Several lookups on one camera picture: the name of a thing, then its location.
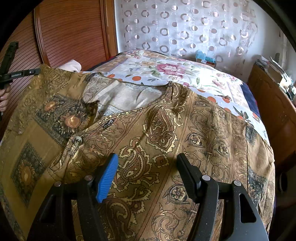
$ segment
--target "ribbed rubber pad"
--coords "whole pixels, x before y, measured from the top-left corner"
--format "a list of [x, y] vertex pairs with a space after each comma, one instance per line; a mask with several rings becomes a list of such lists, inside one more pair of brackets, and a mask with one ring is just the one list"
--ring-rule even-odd
[[98, 184], [98, 193], [96, 195], [96, 199], [99, 203], [101, 203], [107, 197], [118, 167], [118, 156], [114, 153], [111, 155], [112, 156], [110, 157], [109, 164]]

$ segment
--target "wooden cabinet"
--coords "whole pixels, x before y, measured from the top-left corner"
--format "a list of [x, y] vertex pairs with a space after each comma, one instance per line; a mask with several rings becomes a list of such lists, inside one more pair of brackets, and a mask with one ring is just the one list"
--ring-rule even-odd
[[284, 171], [296, 164], [296, 108], [256, 64], [249, 76], [248, 86], [257, 101], [261, 120], [274, 151], [276, 172]]

